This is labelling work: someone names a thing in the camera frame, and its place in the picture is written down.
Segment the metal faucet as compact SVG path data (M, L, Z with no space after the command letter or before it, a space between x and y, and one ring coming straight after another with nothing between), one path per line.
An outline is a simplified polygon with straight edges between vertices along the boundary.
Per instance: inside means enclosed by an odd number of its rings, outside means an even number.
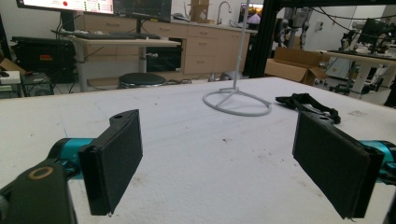
M227 7L228 13L229 13L229 14L231 14L231 13L233 12L232 6L231 6L231 4L230 4L228 1L223 0L221 3L219 3L218 16L217 16L216 25L221 25L221 24L222 24L222 17L221 17L221 14L222 14L222 12L225 10L225 9L224 9L225 6Z

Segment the open cardboard box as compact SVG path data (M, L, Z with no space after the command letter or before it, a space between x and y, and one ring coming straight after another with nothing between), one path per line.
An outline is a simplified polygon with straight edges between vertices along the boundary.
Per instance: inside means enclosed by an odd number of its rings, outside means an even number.
M325 79L330 57L319 52L276 48L274 57L266 62L264 74L313 86L316 79Z

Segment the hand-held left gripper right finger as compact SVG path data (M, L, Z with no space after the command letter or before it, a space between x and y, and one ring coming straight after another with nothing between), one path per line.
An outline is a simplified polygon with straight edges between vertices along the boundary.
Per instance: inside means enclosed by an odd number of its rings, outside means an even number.
M375 184L396 186L396 145L356 140L319 114L299 114L292 155L342 218L365 217Z

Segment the white work table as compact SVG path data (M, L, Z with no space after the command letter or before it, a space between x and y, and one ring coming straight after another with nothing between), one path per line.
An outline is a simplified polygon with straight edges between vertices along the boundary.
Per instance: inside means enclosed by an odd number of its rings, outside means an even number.
M396 78L396 58L374 56L373 54L344 53L339 50L321 50L320 53L330 57L349 59L360 67L349 94L355 98L361 96L364 83L372 67L385 65L388 68L380 85L382 89L389 89L392 81Z

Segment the grey robot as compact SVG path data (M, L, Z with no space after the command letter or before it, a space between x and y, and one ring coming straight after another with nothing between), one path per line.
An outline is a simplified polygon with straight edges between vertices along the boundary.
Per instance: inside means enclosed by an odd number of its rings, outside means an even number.
M297 31L302 29L300 49L304 49L311 15L312 9L310 7L286 7L284 17L276 20L274 41L277 45L283 48L291 48Z

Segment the wooden drawer cabinet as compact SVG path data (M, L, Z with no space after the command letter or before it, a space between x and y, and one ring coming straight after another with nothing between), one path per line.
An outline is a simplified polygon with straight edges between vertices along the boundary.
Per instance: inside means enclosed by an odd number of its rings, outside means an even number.
M76 30L88 32L135 32L136 20L100 15L82 15L75 20ZM246 31L241 44L240 28L223 25L194 23L185 21L159 22L145 21L142 33L155 34L162 38L181 40L181 67L178 75L198 77L236 70L238 52L242 46L239 71L242 72L248 51L251 32ZM138 47L94 47L85 48L90 61L126 61L137 60Z

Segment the wooden standing desk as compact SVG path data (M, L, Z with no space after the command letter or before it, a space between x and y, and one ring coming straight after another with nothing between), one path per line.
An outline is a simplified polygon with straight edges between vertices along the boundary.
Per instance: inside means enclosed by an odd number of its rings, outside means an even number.
M131 71L147 71L147 48L173 48L179 42L166 39L115 39L111 35L96 39L93 34L57 32L75 47L76 67L81 91L89 90L89 81L123 75Z

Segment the black equipment case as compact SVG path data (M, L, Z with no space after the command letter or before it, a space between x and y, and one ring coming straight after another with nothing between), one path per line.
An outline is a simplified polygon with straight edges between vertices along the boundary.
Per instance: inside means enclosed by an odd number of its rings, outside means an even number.
M27 72L45 73L52 83L75 81L76 52L69 40L13 36L16 63Z

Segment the black keyboard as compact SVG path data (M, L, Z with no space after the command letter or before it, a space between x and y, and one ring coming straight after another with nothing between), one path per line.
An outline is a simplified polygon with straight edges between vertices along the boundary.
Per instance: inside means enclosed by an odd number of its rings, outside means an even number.
M75 37L84 39L161 39L158 35L140 33L108 33L108 34L84 34L74 33Z

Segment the white flat box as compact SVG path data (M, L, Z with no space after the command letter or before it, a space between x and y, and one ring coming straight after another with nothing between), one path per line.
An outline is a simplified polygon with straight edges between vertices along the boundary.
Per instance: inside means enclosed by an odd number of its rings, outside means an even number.
M20 84L21 74L19 71L0 71L0 84L11 85Z

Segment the black metal frame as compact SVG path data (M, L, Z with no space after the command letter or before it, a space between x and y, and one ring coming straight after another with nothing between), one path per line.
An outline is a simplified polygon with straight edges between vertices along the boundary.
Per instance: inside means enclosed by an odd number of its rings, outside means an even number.
M263 77L267 59L273 46L276 15L283 7L343 7L396 5L396 0L264 0L264 12L259 25L250 78Z

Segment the computer monitor with dark screen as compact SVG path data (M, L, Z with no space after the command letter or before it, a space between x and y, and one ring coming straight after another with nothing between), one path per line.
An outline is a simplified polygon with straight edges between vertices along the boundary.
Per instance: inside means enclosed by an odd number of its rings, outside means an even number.
M116 16L141 20L169 22L171 7L172 0L113 0Z

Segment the computer monitor with white screen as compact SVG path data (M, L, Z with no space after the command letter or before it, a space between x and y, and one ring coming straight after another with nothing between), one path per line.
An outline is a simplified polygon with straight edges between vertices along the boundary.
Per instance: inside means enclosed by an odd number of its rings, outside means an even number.
M113 14L113 0L16 0L18 7Z

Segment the black round stool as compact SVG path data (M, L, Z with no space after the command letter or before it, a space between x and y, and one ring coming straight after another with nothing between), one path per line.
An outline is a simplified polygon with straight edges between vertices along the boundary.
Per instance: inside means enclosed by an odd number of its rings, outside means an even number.
M129 73L119 77L119 85L123 89L156 87L165 82L164 77L152 73Z

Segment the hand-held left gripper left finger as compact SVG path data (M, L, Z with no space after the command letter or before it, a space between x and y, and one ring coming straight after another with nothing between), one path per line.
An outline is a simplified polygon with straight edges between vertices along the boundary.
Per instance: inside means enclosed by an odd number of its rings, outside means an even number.
M68 179L84 181L93 216L111 215L143 157L139 111L112 116L96 138L63 138L49 156L61 164Z

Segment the small colourful screen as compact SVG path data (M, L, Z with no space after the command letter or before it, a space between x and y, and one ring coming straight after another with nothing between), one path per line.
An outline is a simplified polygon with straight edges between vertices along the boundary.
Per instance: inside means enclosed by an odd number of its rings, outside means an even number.
M247 11L247 24L259 24L262 17L263 4L256 3L242 3L240 6L240 13L238 22L242 23L245 18L245 11Z

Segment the small cardboard carton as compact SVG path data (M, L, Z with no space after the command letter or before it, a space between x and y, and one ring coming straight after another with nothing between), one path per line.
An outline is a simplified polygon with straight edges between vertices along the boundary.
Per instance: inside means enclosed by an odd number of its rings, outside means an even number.
M191 20L198 23L208 23L210 0L191 0Z

